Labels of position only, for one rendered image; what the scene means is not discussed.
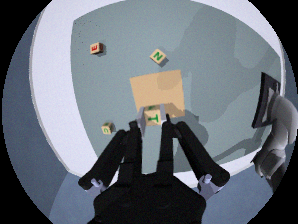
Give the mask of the tan flat mat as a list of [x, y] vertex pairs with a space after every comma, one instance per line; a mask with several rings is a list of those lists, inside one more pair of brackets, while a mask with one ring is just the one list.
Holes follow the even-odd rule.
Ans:
[[181, 70], [132, 77], [130, 82], [137, 111], [140, 106], [164, 103], [170, 118], [185, 116]]

